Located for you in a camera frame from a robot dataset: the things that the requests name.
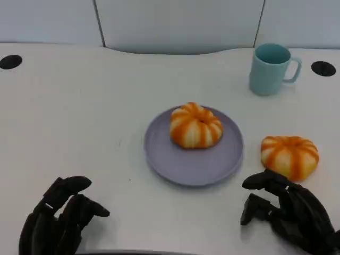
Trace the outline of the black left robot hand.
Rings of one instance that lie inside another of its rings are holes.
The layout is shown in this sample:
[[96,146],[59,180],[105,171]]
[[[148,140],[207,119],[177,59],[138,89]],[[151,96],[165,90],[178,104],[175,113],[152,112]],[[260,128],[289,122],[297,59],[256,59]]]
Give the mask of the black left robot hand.
[[25,221],[19,254],[75,254],[81,232],[93,217],[110,212],[80,192],[92,182],[84,176],[57,178]]

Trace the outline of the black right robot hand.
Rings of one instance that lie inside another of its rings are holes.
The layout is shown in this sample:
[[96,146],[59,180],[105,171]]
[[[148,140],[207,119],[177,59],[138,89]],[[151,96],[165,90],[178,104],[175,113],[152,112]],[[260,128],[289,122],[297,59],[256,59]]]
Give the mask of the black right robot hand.
[[247,177],[242,187],[264,189],[279,198],[279,207],[275,207],[270,201],[250,194],[240,219],[242,226],[253,218],[264,220],[279,237],[309,254],[339,254],[339,231],[308,189],[270,169]]

